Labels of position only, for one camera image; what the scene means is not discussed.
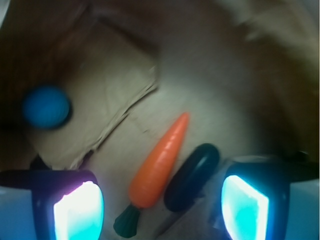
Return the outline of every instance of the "cyan light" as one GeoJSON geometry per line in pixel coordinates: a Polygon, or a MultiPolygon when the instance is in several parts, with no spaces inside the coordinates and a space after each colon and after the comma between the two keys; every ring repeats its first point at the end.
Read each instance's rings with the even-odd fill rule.
{"type": "Polygon", "coordinates": [[[104,200],[100,188],[86,181],[54,204],[57,240],[97,240],[104,220],[104,200]]]}
{"type": "Polygon", "coordinates": [[[269,198],[237,175],[228,176],[222,186],[222,215],[233,240],[266,239],[269,198]]]}

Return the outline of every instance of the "led light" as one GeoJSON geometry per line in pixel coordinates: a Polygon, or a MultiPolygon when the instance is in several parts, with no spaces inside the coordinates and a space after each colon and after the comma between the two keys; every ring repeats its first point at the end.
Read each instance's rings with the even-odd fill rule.
{"type": "Polygon", "coordinates": [[[224,224],[232,239],[266,239],[267,196],[237,175],[230,175],[223,182],[221,205],[224,224]]]}
{"type": "Polygon", "coordinates": [[[102,192],[86,181],[54,204],[53,212],[57,240],[97,240],[104,219],[102,192]]]}

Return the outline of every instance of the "toy carrot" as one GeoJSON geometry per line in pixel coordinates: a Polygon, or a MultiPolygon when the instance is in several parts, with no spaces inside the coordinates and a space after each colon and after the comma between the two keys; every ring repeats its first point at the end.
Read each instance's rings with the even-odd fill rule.
{"type": "Polygon", "coordinates": [[[138,170],[129,187],[131,204],[118,216],[113,228],[124,238],[137,234],[140,209],[152,207],[161,196],[189,122],[189,114],[183,113],[160,139],[138,170]]]}

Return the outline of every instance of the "blue ball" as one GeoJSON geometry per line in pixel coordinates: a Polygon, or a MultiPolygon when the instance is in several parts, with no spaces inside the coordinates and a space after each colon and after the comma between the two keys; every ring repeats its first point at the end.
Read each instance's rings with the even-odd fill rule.
{"type": "Polygon", "coordinates": [[[67,95],[55,86],[37,87],[22,103],[24,119],[36,128],[58,127],[67,119],[69,111],[67,95]]]}

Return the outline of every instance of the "cardboard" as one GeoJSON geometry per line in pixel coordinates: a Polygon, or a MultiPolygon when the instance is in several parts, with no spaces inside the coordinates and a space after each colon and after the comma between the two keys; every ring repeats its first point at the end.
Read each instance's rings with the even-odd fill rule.
{"type": "Polygon", "coordinates": [[[110,27],[84,15],[49,53],[55,83],[65,90],[72,116],[54,130],[28,128],[26,136],[55,170],[76,169],[89,151],[156,87],[155,61],[110,27]]]}

